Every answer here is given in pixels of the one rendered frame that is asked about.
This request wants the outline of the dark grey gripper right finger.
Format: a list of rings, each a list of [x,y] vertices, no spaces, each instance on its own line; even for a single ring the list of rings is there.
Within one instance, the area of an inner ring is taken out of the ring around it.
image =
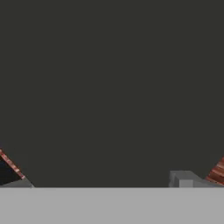
[[[169,187],[222,187],[202,179],[192,171],[170,171]]]

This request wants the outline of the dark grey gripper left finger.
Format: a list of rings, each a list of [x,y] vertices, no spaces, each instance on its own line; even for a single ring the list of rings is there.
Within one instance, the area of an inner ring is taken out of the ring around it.
[[[28,178],[23,178],[5,185],[2,185],[2,187],[8,187],[8,188],[12,188],[12,187],[23,187],[23,188],[33,188],[34,185],[32,184],[32,182],[28,179]]]

